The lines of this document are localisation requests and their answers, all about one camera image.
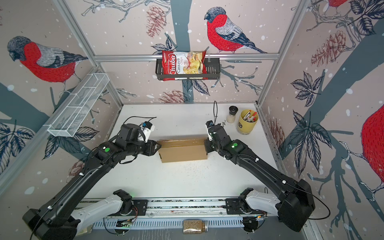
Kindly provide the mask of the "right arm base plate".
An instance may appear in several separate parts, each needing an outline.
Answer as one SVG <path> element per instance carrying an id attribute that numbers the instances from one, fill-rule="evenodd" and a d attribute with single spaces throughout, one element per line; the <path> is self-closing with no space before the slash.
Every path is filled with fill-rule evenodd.
<path id="1" fill-rule="evenodd" d="M 225 199 L 225 205 L 223 208 L 226 209 L 228 215 L 266 215 L 267 213 L 261 210 L 253 210 L 244 201 L 239 198 L 227 198 Z"/>

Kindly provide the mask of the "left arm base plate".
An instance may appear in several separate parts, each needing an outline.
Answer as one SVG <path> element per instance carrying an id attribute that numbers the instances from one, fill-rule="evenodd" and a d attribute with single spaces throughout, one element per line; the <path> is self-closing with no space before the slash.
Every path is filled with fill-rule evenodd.
<path id="1" fill-rule="evenodd" d="M 145 216 L 148 206 L 148 200 L 129 200 L 124 201 L 119 212 L 120 216 Z"/>

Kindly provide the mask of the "brown cardboard box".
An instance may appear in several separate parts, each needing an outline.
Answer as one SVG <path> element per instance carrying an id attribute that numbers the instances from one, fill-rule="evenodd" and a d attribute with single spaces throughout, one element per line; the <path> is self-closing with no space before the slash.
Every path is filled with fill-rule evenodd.
<path id="1" fill-rule="evenodd" d="M 180 139 L 159 141 L 158 150 L 162 163 L 207 160 L 204 139 Z"/>

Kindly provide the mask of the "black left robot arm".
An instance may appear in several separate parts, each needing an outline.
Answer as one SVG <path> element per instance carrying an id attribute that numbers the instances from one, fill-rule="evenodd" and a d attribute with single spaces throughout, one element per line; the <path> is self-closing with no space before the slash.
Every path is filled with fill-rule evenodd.
<path id="1" fill-rule="evenodd" d="M 123 190 L 108 198 L 76 211 L 75 208 L 93 186 L 117 164 L 128 164 L 127 156 L 153 156 L 161 148 L 150 140 L 155 127 L 150 121 L 141 125 L 123 124 L 116 136 L 100 144 L 80 173 L 39 209 L 29 209 L 23 221 L 32 235 L 40 240 L 72 240 L 84 228 L 110 214 L 127 215 L 133 206 L 132 196 Z"/>

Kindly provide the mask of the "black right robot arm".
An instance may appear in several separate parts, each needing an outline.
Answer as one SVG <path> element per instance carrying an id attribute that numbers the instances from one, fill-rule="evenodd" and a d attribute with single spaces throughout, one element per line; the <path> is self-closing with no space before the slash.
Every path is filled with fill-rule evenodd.
<path id="1" fill-rule="evenodd" d="M 296 181 L 273 168 L 245 143 L 232 140 L 221 124 L 208 121 L 206 128 L 206 152 L 217 152 L 260 180 L 277 197 L 278 202 L 273 209 L 280 220 L 291 230 L 299 232 L 316 208 L 309 183 L 305 180 Z"/>

